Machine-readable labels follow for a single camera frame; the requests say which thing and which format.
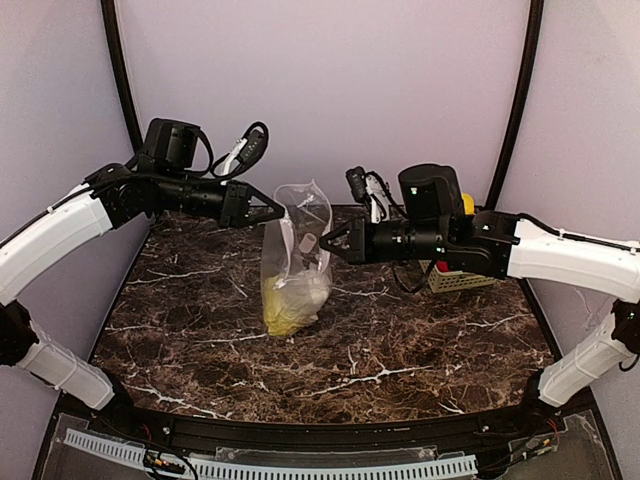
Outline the clear zip top bag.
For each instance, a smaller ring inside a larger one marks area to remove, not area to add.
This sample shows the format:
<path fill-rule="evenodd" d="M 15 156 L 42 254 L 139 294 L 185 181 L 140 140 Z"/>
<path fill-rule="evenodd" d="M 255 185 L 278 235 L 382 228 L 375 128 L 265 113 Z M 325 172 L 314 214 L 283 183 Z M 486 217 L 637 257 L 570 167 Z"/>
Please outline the clear zip top bag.
<path fill-rule="evenodd" d="M 314 181 L 282 185 L 274 192 L 274 200 L 285 214 L 265 226 L 260 282 L 306 270 L 332 278 L 330 253 L 320 247 L 321 237 L 333 228 L 333 210 L 324 192 Z"/>

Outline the toy napa cabbage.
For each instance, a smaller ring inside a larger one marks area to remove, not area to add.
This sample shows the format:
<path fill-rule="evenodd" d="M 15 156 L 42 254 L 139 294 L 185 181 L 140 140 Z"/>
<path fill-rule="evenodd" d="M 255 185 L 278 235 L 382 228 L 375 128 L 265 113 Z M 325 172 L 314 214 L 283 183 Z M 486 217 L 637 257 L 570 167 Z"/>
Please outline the toy napa cabbage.
<path fill-rule="evenodd" d="M 293 335 L 318 319 L 332 288 L 330 274 L 310 270 L 261 280 L 263 320 L 273 337 Z"/>

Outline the red toy pepper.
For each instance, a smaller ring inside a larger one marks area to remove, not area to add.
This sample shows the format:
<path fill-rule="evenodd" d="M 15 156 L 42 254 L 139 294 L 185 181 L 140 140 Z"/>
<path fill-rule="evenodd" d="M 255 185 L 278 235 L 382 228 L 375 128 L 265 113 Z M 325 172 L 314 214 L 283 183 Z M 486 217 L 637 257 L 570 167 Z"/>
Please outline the red toy pepper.
<path fill-rule="evenodd" d="M 438 260 L 436 262 L 436 268 L 440 273 L 447 273 L 450 271 L 448 264 L 442 260 Z"/>

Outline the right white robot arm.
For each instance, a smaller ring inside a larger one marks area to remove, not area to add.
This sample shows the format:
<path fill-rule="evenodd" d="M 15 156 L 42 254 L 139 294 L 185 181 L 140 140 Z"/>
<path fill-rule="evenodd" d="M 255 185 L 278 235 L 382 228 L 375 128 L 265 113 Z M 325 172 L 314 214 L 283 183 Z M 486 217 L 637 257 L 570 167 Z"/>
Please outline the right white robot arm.
<path fill-rule="evenodd" d="M 415 165 L 398 181 L 403 219 L 352 219 L 323 235 L 321 248 L 351 265 L 441 260 L 465 274 L 547 280 L 614 297 L 611 312 L 586 339 L 531 377 L 525 403 L 560 408 L 639 355 L 638 242 L 555 229 L 528 214 L 468 213 L 448 165 Z"/>

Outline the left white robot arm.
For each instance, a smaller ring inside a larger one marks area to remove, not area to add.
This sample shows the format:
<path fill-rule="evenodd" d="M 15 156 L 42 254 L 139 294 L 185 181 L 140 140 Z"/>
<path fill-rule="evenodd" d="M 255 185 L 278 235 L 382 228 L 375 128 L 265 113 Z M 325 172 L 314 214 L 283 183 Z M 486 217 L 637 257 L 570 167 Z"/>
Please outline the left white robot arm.
<path fill-rule="evenodd" d="M 132 220 L 177 212 L 240 229 L 284 215 L 284 208 L 241 175 L 264 156 L 268 126 L 251 123 L 217 158 L 202 128 L 155 118 L 125 163 L 86 176 L 1 242 L 1 365 L 23 370 L 94 412 L 128 408 L 132 400 L 111 373 L 63 346 L 33 319 L 20 298 L 89 242 Z"/>

